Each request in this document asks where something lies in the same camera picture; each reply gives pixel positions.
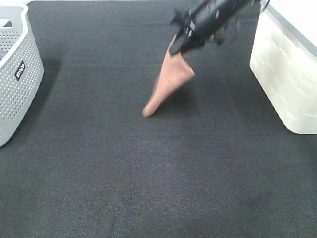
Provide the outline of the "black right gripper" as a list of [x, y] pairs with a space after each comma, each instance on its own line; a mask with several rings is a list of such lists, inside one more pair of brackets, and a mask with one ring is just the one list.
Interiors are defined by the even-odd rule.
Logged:
[[205, 0], [189, 10], [174, 10], [171, 24], [179, 26], [174, 43], [169, 53], [186, 53], [200, 48], [211, 38], [219, 43], [223, 40], [220, 32], [224, 31], [230, 20], [236, 18], [252, 0]]

